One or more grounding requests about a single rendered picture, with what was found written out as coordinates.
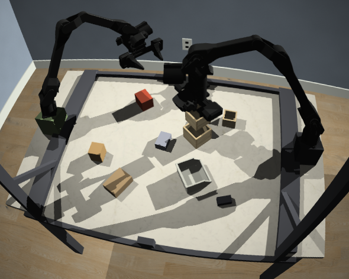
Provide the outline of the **tan cardboard cube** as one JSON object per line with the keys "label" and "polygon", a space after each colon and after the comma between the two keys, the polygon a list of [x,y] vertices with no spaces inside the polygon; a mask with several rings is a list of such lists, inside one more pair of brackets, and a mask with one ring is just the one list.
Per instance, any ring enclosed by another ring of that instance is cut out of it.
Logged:
{"label": "tan cardboard cube", "polygon": [[106,154],[106,148],[102,143],[92,142],[88,154],[91,160],[103,162]]}

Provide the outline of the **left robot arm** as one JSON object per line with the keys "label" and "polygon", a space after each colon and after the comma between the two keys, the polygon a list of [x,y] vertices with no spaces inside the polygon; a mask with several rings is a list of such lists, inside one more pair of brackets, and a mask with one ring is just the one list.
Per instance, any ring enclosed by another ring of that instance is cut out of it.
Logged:
{"label": "left robot arm", "polygon": [[141,24],[133,27],[130,23],[124,20],[109,19],[90,14],[85,11],[81,11],[78,14],[58,21],[56,24],[55,44],[51,56],[49,71],[46,78],[44,79],[42,89],[38,94],[40,98],[42,118],[56,116],[57,106],[54,97],[56,97],[60,87],[60,82],[57,78],[57,75],[62,59],[64,45],[69,39],[72,31],[84,22],[110,28],[115,32],[121,34],[122,36],[117,37],[116,39],[118,46],[120,44],[126,46],[127,42],[131,39],[129,45],[132,51],[135,51],[135,47],[141,44],[145,44],[146,46],[145,39],[153,33],[152,28],[146,21],[143,21]]}

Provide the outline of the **red-orange block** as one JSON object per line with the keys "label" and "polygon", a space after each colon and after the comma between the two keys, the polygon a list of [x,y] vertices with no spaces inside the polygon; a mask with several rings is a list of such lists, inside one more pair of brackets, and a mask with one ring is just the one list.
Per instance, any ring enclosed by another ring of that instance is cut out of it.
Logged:
{"label": "red-orange block", "polygon": [[135,101],[142,109],[142,111],[146,111],[154,106],[153,98],[148,93],[148,91],[146,91],[146,89],[135,93]]}

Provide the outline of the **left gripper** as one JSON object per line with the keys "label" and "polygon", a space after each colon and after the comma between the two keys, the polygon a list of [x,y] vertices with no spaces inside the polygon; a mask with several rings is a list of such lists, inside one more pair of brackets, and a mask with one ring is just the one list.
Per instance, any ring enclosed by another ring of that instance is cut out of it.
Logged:
{"label": "left gripper", "polygon": [[[159,58],[160,60],[163,60],[163,57],[160,52],[163,49],[163,40],[161,38],[152,40],[151,45],[148,47],[146,47],[145,44],[141,44],[135,47],[135,51],[132,51],[132,49],[130,48],[130,45],[129,45],[130,41],[131,39],[126,44],[126,48],[128,49],[128,52],[119,56],[119,65],[123,69],[126,67],[127,68],[132,67],[132,68],[144,70],[144,67],[135,58],[143,54],[146,54],[151,50],[153,51],[154,55],[157,58]],[[160,49],[160,44],[161,44],[161,49]],[[130,52],[132,53],[130,54]]]}

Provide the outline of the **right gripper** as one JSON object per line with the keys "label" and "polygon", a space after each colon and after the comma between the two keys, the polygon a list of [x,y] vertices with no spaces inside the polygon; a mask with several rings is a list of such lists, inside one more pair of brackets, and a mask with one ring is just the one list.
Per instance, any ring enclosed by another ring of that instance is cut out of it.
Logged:
{"label": "right gripper", "polygon": [[[199,103],[195,105],[193,111],[197,111],[199,113],[200,118],[204,117],[207,121],[211,122],[215,118],[222,115],[223,108],[218,103],[213,102],[211,100],[207,100],[207,97],[209,96],[207,88],[210,87],[210,84],[207,83],[206,86],[202,88],[194,88],[190,84],[188,84],[188,77],[186,77],[186,81],[184,81],[184,83],[174,84],[174,89],[177,92],[180,92],[184,90],[185,85],[191,92],[193,91],[195,95],[197,95],[198,97]],[[196,109],[198,105],[201,107]]]}

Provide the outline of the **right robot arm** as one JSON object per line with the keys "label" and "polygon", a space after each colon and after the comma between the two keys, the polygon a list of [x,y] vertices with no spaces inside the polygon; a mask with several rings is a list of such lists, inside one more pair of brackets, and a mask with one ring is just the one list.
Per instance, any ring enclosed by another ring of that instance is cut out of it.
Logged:
{"label": "right robot arm", "polygon": [[[221,57],[254,50],[271,60],[288,81],[301,105],[298,111],[305,124],[301,142],[315,148],[319,142],[319,136],[325,131],[321,119],[300,85],[287,52],[282,46],[274,45],[259,35],[215,44],[191,45],[182,63],[164,63],[163,84],[182,84],[183,80],[186,81],[188,74],[189,84],[194,88],[202,88],[207,84],[207,75],[214,74],[210,63]],[[199,103],[197,95],[191,92],[186,85],[184,90],[173,97],[172,101],[182,112],[190,112]]]}

